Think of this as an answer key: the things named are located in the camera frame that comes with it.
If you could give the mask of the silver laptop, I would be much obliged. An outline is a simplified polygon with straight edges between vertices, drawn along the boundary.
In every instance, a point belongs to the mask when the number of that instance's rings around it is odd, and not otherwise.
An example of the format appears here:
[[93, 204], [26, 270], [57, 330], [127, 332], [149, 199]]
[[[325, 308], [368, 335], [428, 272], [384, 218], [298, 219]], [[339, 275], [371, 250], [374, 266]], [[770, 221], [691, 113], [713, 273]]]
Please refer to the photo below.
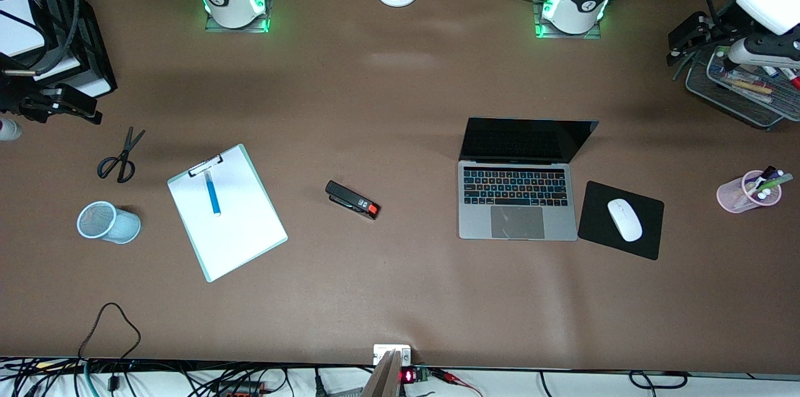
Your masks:
[[471, 117], [457, 164], [458, 236], [575, 241], [571, 167], [595, 120]]

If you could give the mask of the black capped marker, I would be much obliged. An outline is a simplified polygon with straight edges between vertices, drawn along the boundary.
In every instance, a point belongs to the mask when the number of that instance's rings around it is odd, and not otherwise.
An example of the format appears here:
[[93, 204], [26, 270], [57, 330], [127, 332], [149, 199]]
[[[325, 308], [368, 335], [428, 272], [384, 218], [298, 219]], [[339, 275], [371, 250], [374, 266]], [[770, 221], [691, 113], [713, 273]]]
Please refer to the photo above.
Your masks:
[[761, 172], [759, 176], [750, 179], [746, 183], [745, 185], [746, 189], [747, 190], [757, 189], [758, 186], [760, 186], [762, 183], [765, 183], [765, 181], [767, 181], [775, 172], [776, 169], [774, 168], [774, 166], [768, 166], [766, 169], [763, 170], [763, 172]]

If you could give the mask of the green marker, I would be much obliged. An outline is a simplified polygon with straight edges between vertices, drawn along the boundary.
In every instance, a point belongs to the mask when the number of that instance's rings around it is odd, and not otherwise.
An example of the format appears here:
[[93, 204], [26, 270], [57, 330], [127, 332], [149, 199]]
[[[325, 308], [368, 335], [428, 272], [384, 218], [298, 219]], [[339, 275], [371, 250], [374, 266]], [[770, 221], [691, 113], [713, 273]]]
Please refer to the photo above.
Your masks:
[[762, 183], [762, 185], [760, 185], [760, 187], [757, 188], [756, 192], [757, 193], [765, 193], [767, 189], [778, 187], [778, 186], [782, 185], [783, 183], [786, 183], [786, 181], [790, 181], [792, 179], [793, 179], [792, 174], [783, 174], [783, 175], [777, 176], [774, 179], [770, 179], [770, 180], [765, 181], [765, 183]]

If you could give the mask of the black stacked document tray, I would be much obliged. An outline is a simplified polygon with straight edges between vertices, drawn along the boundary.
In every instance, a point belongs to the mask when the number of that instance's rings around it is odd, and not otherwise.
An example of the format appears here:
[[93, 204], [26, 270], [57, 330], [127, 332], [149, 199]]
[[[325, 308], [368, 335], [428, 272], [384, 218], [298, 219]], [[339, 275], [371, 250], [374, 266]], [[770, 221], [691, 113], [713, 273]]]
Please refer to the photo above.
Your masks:
[[[5, 69], [38, 70], [48, 66], [68, 38], [73, 0], [29, 0], [29, 3], [34, 23], [5, 15], [35, 28], [42, 34], [45, 46], [15, 57], [0, 53], [0, 74]], [[88, 1], [79, 0], [77, 32], [56, 66], [37, 77], [22, 77], [22, 80], [49, 88], [68, 84], [94, 98], [117, 89], [102, 33]]]

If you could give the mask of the black scissors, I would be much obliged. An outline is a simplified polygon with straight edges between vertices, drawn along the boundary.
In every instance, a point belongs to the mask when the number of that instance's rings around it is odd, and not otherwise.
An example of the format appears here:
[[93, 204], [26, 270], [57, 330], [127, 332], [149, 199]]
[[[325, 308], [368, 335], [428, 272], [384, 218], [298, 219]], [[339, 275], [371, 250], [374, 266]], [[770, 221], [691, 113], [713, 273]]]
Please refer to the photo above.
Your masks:
[[117, 156], [109, 156], [104, 158], [100, 163], [97, 165], [97, 175], [101, 179], [106, 179], [111, 175], [111, 172], [118, 168], [118, 174], [116, 181], [119, 184], [127, 183], [131, 178], [134, 176], [136, 172], [136, 166], [132, 161], [129, 160], [129, 155], [131, 154], [131, 150], [137, 145], [138, 141], [146, 133], [146, 130], [141, 130], [136, 136], [134, 136], [134, 128], [129, 127], [126, 138], [122, 147], [122, 152]]

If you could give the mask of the coloured pencil pack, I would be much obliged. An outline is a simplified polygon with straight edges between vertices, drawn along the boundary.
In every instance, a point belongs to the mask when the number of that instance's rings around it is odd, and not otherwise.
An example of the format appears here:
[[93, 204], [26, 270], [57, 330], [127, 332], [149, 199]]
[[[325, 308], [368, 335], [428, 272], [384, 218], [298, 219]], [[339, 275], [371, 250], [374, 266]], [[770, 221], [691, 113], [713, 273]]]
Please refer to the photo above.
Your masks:
[[717, 77], [732, 91], [753, 98], [760, 103], [772, 103], [774, 89], [757, 75], [746, 71], [720, 69]]

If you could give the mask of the white paper stack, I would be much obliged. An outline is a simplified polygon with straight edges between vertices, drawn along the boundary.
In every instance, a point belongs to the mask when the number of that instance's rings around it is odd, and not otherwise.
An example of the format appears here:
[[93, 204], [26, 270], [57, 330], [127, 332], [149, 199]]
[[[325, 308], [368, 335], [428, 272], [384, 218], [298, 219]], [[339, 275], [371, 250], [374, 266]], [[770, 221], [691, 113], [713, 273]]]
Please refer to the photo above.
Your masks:
[[45, 46], [42, 34], [35, 28], [9, 18], [5, 13], [29, 24], [34, 23], [29, 0], [0, 0], [0, 53], [15, 57]]

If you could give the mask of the black mesh desk organizer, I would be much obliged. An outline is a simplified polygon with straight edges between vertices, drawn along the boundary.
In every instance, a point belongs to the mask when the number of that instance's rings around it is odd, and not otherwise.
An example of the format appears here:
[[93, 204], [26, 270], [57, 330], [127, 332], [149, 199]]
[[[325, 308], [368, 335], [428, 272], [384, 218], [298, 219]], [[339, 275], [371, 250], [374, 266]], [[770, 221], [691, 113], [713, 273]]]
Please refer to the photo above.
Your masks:
[[684, 80], [686, 89], [720, 111], [758, 129], [772, 130], [783, 121], [800, 123], [800, 91], [779, 69], [778, 78], [769, 77], [760, 66], [737, 66], [732, 69], [752, 73], [768, 83], [774, 89], [774, 100], [769, 104], [732, 91], [718, 78], [718, 70], [727, 70], [725, 61], [728, 49], [727, 46], [704, 48], [681, 61], [678, 69], [687, 72]]

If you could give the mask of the blue mesh pen cup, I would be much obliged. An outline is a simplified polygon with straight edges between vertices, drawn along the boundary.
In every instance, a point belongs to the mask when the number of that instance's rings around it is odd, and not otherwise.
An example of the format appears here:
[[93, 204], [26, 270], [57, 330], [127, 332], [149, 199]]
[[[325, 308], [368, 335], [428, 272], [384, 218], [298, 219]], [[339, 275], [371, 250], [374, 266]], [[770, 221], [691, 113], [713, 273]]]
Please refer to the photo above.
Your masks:
[[142, 229], [142, 221], [136, 214], [122, 210], [109, 201], [94, 201], [80, 212], [76, 228], [84, 238], [123, 245], [137, 237]]

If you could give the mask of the pink mesh pen cup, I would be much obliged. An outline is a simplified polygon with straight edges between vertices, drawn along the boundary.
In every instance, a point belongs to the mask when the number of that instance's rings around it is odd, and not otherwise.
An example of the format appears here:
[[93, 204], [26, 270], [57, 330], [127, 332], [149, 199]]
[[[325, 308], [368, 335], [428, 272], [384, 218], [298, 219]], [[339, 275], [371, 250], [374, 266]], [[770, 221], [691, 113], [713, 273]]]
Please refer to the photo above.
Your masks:
[[756, 189], [747, 190], [745, 185], [752, 178], [761, 174], [761, 170], [751, 170], [742, 177], [729, 181], [718, 187], [716, 191], [717, 203], [732, 214], [741, 214], [752, 209], [774, 206], [782, 198], [782, 186], [771, 188], [771, 195], [765, 200], [758, 201]]

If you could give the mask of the white computer mouse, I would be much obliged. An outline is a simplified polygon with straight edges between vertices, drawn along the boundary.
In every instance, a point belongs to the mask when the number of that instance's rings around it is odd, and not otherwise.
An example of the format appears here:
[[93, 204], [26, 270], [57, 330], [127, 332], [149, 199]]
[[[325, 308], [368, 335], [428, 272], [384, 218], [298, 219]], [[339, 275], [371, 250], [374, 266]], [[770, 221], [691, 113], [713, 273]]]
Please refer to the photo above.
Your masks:
[[628, 200], [622, 198], [611, 200], [607, 204], [607, 209], [618, 234], [624, 241], [637, 241], [642, 238], [642, 223]]

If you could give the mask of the black mouse pad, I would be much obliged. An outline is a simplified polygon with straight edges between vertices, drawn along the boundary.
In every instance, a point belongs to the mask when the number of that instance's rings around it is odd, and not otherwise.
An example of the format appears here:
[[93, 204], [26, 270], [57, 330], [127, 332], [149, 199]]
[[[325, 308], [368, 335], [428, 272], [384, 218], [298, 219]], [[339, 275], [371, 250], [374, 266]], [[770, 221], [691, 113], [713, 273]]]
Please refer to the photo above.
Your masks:
[[[608, 202], [617, 198], [628, 200], [642, 223], [643, 235], [637, 241], [624, 241], [609, 215]], [[589, 181], [577, 234], [580, 239], [655, 261], [659, 255], [663, 217], [663, 201]]]

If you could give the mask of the black stapler with red tip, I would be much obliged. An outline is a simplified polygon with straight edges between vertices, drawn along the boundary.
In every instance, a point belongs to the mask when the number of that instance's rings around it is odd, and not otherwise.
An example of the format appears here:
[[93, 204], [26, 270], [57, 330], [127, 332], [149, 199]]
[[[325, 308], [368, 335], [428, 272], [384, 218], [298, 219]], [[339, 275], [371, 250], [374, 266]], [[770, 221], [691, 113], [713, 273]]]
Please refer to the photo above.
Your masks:
[[346, 209], [357, 212], [371, 220], [375, 220], [380, 212], [381, 207], [374, 201], [340, 185], [336, 181], [329, 181], [326, 184], [325, 192], [330, 201], [334, 201], [337, 205], [346, 207]]

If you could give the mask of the small white box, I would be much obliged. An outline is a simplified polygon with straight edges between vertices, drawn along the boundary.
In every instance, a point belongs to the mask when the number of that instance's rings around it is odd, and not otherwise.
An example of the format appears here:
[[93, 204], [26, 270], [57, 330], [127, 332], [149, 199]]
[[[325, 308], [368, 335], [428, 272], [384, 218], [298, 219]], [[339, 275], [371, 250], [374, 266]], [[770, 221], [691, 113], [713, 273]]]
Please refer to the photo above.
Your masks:
[[384, 354], [399, 351], [403, 368], [411, 366], [412, 351], [408, 344], [374, 344], [372, 346], [372, 365], [377, 366]]

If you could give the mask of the wooden stand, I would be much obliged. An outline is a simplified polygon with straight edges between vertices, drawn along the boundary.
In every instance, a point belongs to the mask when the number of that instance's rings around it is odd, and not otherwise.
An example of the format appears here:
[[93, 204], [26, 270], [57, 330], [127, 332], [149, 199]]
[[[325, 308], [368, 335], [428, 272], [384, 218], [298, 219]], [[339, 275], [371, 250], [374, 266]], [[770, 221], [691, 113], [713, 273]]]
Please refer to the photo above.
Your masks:
[[386, 349], [380, 354], [360, 397], [398, 397], [405, 357], [407, 355], [402, 348]]

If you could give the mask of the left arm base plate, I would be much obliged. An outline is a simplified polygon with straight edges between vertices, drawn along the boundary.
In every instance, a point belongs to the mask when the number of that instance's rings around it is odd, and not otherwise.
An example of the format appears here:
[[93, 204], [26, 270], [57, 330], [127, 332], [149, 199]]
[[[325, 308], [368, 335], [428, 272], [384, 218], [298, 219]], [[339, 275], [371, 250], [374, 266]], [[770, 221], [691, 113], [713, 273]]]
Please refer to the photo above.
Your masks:
[[552, 21], [544, 18], [551, 13], [558, 0], [532, 0], [532, 13], [534, 13], [534, 28], [537, 38], [540, 39], [586, 39], [598, 40], [601, 37], [599, 20], [585, 33], [567, 33], [558, 29]]

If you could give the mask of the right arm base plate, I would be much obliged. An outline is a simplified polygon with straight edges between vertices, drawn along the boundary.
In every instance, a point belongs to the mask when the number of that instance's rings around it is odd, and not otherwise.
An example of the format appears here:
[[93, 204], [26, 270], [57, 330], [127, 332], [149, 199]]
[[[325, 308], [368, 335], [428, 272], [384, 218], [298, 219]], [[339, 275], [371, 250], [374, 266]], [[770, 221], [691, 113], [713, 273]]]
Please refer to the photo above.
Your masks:
[[211, 33], [267, 33], [271, 27], [272, 0], [227, 0], [225, 6], [202, 0]]

